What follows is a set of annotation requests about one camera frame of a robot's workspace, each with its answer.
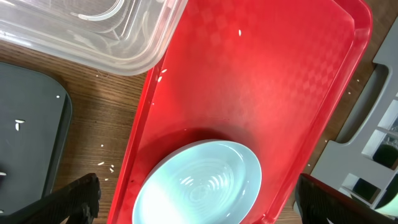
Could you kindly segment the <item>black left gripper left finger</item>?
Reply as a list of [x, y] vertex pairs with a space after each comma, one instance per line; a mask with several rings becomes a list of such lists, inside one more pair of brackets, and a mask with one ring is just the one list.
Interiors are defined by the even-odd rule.
[[89, 173], [44, 198], [1, 217], [1, 224], [92, 223], [100, 209], [100, 180]]

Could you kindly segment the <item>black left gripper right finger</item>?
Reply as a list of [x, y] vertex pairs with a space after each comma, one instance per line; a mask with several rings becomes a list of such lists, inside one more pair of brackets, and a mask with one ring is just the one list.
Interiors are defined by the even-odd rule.
[[397, 224], [308, 174], [300, 174], [295, 199], [303, 224]]

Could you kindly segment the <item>white rice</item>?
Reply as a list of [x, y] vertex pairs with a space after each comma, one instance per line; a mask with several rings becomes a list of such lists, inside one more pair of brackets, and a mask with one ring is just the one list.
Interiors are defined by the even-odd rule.
[[[23, 123], [25, 123], [25, 120], [23, 120], [23, 119], [16, 119], [15, 120], [15, 129], [16, 129], [16, 131], [20, 130], [20, 126]], [[5, 172], [1, 172], [1, 176], [7, 176], [7, 174]]]

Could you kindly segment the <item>light blue plate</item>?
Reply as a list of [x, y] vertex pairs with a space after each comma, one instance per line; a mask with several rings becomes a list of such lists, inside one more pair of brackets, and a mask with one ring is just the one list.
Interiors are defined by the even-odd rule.
[[261, 188], [259, 159], [234, 141], [207, 139], [175, 150], [146, 177], [133, 223], [240, 223]]

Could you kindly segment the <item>mint green bowl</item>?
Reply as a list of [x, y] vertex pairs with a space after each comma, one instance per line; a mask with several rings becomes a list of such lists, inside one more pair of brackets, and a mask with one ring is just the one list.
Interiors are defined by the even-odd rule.
[[383, 215], [397, 217], [397, 194], [385, 193], [380, 201], [380, 204], [384, 203], [383, 206], [376, 208], [375, 211]]

